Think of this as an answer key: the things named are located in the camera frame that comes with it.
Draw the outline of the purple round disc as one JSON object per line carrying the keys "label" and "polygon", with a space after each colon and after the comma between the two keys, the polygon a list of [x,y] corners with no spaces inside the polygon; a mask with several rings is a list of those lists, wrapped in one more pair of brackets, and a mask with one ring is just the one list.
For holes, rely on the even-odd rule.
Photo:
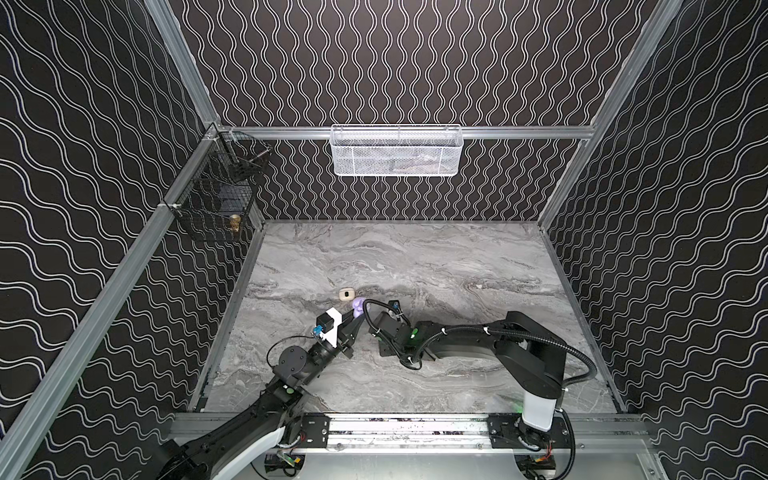
{"label": "purple round disc", "polygon": [[361,316],[365,315],[365,303],[366,299],[364,297],[356,297],[352,301],[352,309],[353,309],[353,317],[359,318]]}

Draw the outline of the beige earbud charging case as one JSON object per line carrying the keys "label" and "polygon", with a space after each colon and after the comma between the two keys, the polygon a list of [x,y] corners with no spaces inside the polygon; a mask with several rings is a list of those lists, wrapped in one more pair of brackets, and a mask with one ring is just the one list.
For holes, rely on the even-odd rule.
{"label": "beige earbud charging case", "polygon": [[356,292],[351,287],[342,288],[338,292],[338,298],[342,302],[351,302],[356,297]]}

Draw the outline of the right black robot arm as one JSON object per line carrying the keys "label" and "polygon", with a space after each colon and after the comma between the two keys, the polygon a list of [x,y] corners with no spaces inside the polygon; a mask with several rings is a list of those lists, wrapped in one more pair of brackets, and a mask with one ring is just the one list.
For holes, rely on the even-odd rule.
{"label": "right black robot arm", "polygon": [[404,367],[420,369],[427,361],[469,358],[498,361],[523,389],[522,424],[547,432],[567,387],[589,381],[594,361],[527,315],[510,311],[488,324],[444,325],[405,322],[394,313],[365,316],[369,331]]}

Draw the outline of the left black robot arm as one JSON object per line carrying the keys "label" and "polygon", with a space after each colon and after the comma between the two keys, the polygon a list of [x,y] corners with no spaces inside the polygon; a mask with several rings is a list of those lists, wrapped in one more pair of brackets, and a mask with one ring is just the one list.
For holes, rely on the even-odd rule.
{"label": "left black robot arm", "polygon": [[328,327],[336,335],[335,342],[318,337],[309,349],[286,347],[272,367],[273,378],[249,407],[184,445],[166,442],[159,454],[165,464],[154,477],[233,479],[268,450],[287,448],[299,440],[296,423],[302,415],[305,387],[339,355],[352,355],[359,331],[370,315],[330,310],[318,319],[321,328]]}

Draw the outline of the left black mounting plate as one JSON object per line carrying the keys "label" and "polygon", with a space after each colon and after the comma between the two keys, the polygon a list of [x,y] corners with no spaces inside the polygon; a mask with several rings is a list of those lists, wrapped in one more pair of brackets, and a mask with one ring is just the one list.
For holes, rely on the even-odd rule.
{"label": "left black mounting plate", "polygon": [[320,413],[307,413],[289,421],[282,448],[325,448],[328,444],[331,418]]}

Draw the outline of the black mounting plate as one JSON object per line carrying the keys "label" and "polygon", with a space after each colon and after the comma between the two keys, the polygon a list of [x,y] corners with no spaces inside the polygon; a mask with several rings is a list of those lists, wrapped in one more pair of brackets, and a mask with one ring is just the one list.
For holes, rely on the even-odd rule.
{"label": "black mounting plate", "polygon": [[328,444],[331,418],[320,413],[307,413],[289,421],[282,448],[325,448]]}
{"label": "black mounting plate", "polygon": [[522,415],[491,414],[487,418],[491,445],[494,449],[524,449],[531,452],[545,452],[553,449],[568,449],[574,445],[571,427],[562,417],[555,416],[548,431],[537,430],[522,421]]}

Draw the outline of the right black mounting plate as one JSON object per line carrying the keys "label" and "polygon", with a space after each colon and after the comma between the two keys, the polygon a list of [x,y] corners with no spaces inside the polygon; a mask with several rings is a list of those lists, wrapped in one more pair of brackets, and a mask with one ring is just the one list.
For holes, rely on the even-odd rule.
{"label": "right black mounting plate", "polygon": [[537,430],[522,421],[522,415],[491,414],[487,418],[491,445],[494,449],[524,449],[531,452],[545,452],[553,449],[568,449],[574,445],[571,427],[562,417],[555,416],[548,431]]}

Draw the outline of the brass fitting in basket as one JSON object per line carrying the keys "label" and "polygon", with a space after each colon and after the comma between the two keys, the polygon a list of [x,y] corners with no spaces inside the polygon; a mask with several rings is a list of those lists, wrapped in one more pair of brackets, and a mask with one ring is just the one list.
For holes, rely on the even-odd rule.
{"label": "brass fitting in basket", "polygon": [[241,230],[242,217],[238,214],[233,214],[229,217],[230,231],[233,233],[239,233]]}

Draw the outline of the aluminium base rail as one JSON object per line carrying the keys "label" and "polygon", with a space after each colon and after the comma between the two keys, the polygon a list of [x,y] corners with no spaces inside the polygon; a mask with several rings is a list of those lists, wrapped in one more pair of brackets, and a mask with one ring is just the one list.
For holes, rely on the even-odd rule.
{"label": "aluminium base rail", "polygon": [[[325,448],[274,447],[233,479],[662,479],[646,424],[635,415],[568,414],[574,445],[494,449],[487,418],[461,413],[320,413]],[[184,445],[237,414],[187,413],[170,440]]]}

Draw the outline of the white mesh wall basket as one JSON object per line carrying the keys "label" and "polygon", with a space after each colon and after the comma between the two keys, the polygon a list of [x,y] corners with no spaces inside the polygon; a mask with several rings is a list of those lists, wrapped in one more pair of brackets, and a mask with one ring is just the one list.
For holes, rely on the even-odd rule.
{"label": "white mesh wall basket", "polygon": [[334,173],[346,177],[452,177],[464,148],[455,124],[334,124]]}

